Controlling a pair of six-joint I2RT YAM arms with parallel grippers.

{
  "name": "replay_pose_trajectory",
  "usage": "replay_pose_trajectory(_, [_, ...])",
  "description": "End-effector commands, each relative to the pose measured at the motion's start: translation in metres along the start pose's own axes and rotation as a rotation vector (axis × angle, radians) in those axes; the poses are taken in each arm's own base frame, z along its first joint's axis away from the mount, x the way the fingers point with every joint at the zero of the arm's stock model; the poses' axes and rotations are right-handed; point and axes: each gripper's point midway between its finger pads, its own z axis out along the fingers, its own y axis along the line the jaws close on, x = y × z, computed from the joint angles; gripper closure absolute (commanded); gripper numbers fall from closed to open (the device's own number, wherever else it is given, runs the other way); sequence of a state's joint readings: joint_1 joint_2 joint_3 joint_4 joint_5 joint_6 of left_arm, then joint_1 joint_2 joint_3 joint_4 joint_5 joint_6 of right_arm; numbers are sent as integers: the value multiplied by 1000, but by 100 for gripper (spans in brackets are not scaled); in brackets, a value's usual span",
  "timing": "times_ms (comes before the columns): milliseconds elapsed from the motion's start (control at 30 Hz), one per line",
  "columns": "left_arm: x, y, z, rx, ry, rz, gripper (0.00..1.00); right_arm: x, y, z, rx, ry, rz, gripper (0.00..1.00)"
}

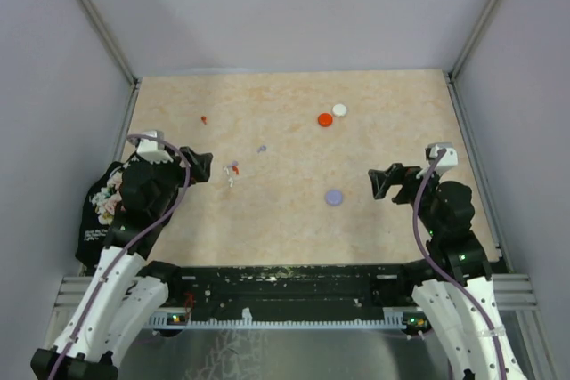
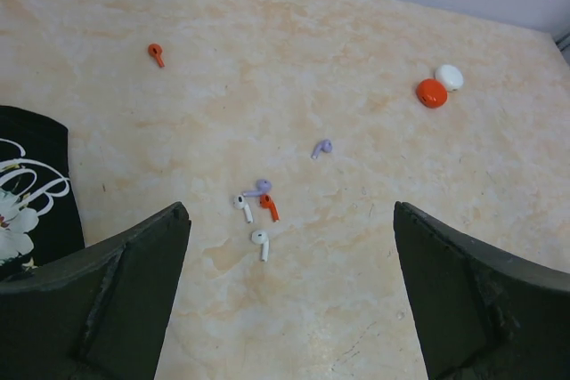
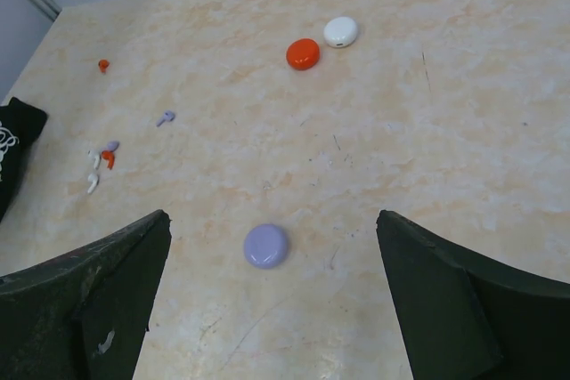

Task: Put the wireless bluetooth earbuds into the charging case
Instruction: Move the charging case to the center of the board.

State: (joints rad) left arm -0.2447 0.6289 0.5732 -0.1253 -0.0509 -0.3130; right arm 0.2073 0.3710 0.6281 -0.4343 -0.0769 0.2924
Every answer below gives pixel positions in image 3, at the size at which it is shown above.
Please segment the orange earbud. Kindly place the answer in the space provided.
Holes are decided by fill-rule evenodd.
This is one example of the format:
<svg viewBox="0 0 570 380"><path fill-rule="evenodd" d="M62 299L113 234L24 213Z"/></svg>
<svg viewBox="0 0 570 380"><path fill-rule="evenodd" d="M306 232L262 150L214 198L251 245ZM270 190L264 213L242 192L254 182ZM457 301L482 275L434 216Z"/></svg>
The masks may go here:
<svg viewBox="0 0 570 380"><path fill-rule="evenodd" d="M103 150L101 152L101 158L107 162L107 168L111 170L115 163L115 154L110 150Z"/></svg>
<svg viewBox="0 0 570 380"><path fill-rule="evenodd" d="M109 67L109 65L110 65L110 62L107 61L107 60L105 60L105 59L102 59L102 60L100 60L100 61L98 62L99 70L100 70L101 73L103 73L103 74L106 73L107 68Z"/></svg>

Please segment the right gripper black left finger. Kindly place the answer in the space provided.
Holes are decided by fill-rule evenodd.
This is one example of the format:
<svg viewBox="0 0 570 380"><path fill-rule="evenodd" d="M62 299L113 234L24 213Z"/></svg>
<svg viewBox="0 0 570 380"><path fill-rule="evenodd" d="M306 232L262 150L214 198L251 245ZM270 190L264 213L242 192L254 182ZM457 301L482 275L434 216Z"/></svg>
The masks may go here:
<svg viewBox="0 0 570 380"><path fill-rule="evenodd" d="M157 210L1 278L3 379L130 379L171 244Z"/></svg>

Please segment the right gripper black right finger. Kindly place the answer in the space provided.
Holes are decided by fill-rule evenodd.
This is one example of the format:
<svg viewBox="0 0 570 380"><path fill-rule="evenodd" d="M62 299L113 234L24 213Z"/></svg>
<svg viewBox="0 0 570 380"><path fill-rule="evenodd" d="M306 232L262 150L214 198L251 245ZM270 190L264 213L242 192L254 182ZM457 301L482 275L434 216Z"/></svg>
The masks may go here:
<svg viewBox="0 0 570 380"><path fill-rule="evenodd" d="M394 211L377 236L416 379L567 379L569 286L452 243Z"/></svg>

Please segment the orange earbud charging case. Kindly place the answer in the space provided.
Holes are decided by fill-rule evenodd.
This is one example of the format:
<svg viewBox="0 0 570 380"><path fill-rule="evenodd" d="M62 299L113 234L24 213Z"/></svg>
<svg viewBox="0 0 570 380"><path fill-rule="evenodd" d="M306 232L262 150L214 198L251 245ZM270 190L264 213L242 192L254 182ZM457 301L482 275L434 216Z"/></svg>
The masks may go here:
<svg viewBox="0 0 570 380"><path fill-rule="evenodd" d="M320 46L311 38L301 38L293 42L286 51L287 63L295 70L307 70L320 59Z"/></svg>

